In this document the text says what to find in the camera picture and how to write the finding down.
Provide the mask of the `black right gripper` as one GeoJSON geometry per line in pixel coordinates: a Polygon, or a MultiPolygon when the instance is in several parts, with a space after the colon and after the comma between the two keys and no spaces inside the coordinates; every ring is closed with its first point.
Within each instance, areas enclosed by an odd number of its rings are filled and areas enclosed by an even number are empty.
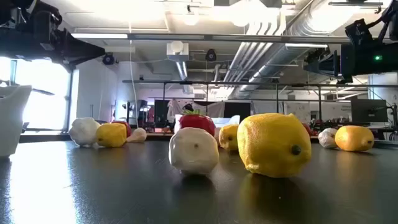
{"type": "MultiPolygon", "coordinates": [[[[340,61],[341,83],[352,83],[356,75],[388,73],[397,71],[397,43],[382,44],[369,48],[355,49],[351,44],[341,45],[341,54],[337,51],[314,50],[308,53],[304,62],[313,67],[334,67],[340,61]]],[[[320,70],[305,67],[305,71],[338,77],[334,70],[320,70]]]]}

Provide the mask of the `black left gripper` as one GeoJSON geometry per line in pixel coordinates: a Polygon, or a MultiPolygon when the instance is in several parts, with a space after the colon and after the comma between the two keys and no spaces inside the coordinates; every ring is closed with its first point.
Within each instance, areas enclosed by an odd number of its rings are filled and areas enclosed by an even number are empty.
{"type": "Polygon", "coordinates": [[[28,61],[50,59],[64,67],[76,67],[105,54],[104,48],[74,39],[66,29],[55,30],[53,34],[55,36],[51,37],[51,43],[41,44],[29,32],[2,27],[1,56],[28,61]],[[72,47],[72,56],[68,55],[68,47],[72,47]]]}

